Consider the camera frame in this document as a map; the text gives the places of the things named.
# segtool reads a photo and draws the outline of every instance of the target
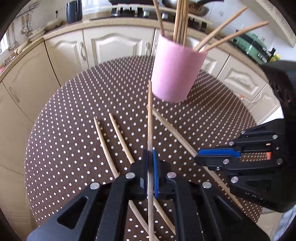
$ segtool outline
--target utensil rack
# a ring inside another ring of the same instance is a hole
[[[29,5],[28,7],[23,8],[23,9],[17,14],[17,16],[15,17],[14,20],[18,19],[19,17],[21,17],[21,16],[25,15],[26,13],[32,11],[33,9],[37,8],[38,5],[39,5],[39,2],[35,2],[35,3],[31,4],[31,5]]]

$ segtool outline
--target black air fryer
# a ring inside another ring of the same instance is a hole
[[[82,3],[76,0],[67,3],[67,23],[73,23],[82,19]]]

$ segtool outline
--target silver rivet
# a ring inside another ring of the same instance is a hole
[[[229,159],[224,159],[223,160],[223,164],[228,164],[229,163]]]
[[[238,177],[232,177],[231,182],[232,182],[232,183],[237,183],[238,180],[239,180]]]
[[[210,182],[203,182],[202,183],[202,187],[203,188],[206,188],[206,189],[209,189],[212,187],[212,184]]]
[[[100,187],[99,183],[91,183],[89,186],[92,190],[96,190]]]
[[[175,178],[177,176],[177,174],[174,172],[168,172],[167,176],[168,176],[168,178]]]
[[[128,172],[126,173],[126,178],[127,179],[133,179],[136,175],[133,172]]]
[[[279,158],[279,159],[276,160],[276,163],[277,163],[278,165],[282,165],[283,162],[284,162],[284,161],[283,161],[282,158]]]

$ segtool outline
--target polka dot tablecloth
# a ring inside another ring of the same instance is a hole
[[[147,84],[153,61],[151,57],[128,57],[104,62],[75,76],[45,105],[29,138],[25,158],[28,198],[39,225],[91,182],[106,184],[114,180],[100,146],[94,116],[98,117],[110,154],[121,174],[128,172],[130,164],[109,112],[119,125],[134,159],[141,160],[143,148],[147,146]],[[227,145],[240,131],[256,125],[243,103],[203,71],[187,100],[171,104],[154,98],[153,106],[195,149]],[[174,172],[189,181],[215,183],[158,120],[154,119],[153,124],[153,146],[161,160],[169,162]],[[243,161],[262,157],[263,154],[247,155]],[[226,183],[223,174],[217,173]],[[256,222],[262,208],[238,199],[244,207],[243,212]],[[173,221],[172,202],[159,202]],[[148,220],[147,201],[136,202],[136,206]],[[175,240],[156,210],[155,234],[160,241]],[[147,240],[147,233],[130,209],[125,240]]]

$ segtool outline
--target pink cup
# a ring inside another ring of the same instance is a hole
[[[206,57],[207,52],[195,52],[160,34],[151,76],[153,94],[168,102],[184,101]]]

